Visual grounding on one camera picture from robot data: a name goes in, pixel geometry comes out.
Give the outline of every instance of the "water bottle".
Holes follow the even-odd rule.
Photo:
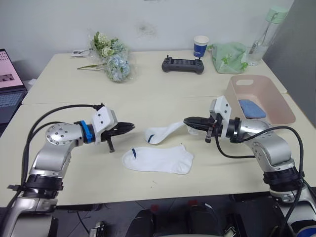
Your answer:
[[[264,26],[249,50],[247,61],[250,66],[257,66],[268,47],[272,44],[277,29],[285,19],[288,9],[273,6],[269,9]]]

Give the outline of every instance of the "laptop keyboard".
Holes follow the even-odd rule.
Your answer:
[[[21,95],[22,93],[0,95],[0,108],[16,105]]]

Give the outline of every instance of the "paper cup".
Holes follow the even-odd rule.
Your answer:
[[[207,36],[195,36],[194,37],[194,52],[195,57],[203,57],[209,38]]]

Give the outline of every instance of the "pink plastic basket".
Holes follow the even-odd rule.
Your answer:
[[[268,77],[232,76],[224,95],[232,107],[231,118],[245,119],[238,100],[248,99],[266,112],[265,120],[271,125],[289,125],[296,120],[291,108]]]

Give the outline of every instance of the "table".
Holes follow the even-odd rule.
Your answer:
[[[70,54],[56,54],[46,66],[22,104],[59,103],[77,101],[108,102],[122,99],[183,98],[220,96],[227,88],[232,75],[216,72],[207,52],[202,58],[202,75],[185,72],[165,73],[161,69],[164,58],[194,59],[193,52],[159,51],[133,52],[131,63],[136,66],[136,76],[127,83],[113,83],[103,72],[77,70],[91,64],[86,58],[71,58]],[[246,74],[269,77],[281,93],[286,89],[268,66],[261,61],[248,67]]]
[[[302,137],[304,144],[304,171],[307,181],[316,186],[315,137],[316,130],[288,94],[283,94],[296,116],[292,124]],[[229,159],[219,154],[215,142],[205,143],[206,133],[190,135],[186,127],[171,134],[160,145],[150,145],[144,140],[144,130],[152,126],[166,126],[189,116],[208,117],[208,109],[217,97],[168,97],[108,100],[107,106],[114,109],[119,121],[134,122],[136,128],[113,138],[116,149],[109,153],[106,143],[85,144],[74,148],[72,160],[64,179],[64,190],[60,192],[59,205],[129,201],[140,199],[189,197],[233,193],[267,191],[262,170],[255,159]],[[97,103],[93,100],[78,102]],[[6,189],[8,184],[20,182],[21,156],[27,133],[33,122],[53,108],[68,103],[22,105],[10,125],[0,138],[0,206],[5,206],[14,194]],[[43,123],[54,120],[89,122],[94,110],[89,108],[68,109],[56,112]],[[45,130],[38,133],[31,143],[30,165],[45,142]],[[296,138],[289,131],[278,131],[289,144],[298,166],[299,148]],[[122,155],[133,147],[169,148],[183,143],[195,155],[191,171],[187,175],[159,172],[138,172],[125,168]],[[244,144],[221,141],[224,152],[234,155],[250,155]]]

